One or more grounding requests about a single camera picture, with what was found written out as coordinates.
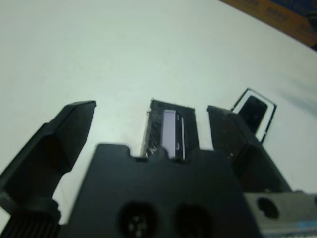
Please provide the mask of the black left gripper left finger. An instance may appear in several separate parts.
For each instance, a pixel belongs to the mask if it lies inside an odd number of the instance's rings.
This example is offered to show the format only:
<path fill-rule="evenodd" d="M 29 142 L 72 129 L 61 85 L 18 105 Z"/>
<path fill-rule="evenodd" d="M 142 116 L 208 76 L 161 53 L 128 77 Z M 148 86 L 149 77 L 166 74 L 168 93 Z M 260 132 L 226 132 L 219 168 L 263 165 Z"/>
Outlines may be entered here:
<path fill-rule="evenodd" d="M 55 238 L 61 212 L 53 194 L 89 134 L 95 101 L 66 105 L 43 124 L 0 175 L 0 206 L 10 219 L 2 238 Z"/>

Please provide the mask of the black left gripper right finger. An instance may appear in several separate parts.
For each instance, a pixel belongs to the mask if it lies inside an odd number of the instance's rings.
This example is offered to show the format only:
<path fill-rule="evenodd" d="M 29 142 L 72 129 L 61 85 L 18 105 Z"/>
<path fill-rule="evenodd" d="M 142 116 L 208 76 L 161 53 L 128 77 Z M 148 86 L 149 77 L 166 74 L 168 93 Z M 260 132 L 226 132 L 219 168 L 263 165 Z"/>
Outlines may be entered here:
<path fill-rule="evenodd" d="M 244 192 L 292 191 L 240 115 L 214 106 L 207 112 L 213 148 L 225 155 Z"/>

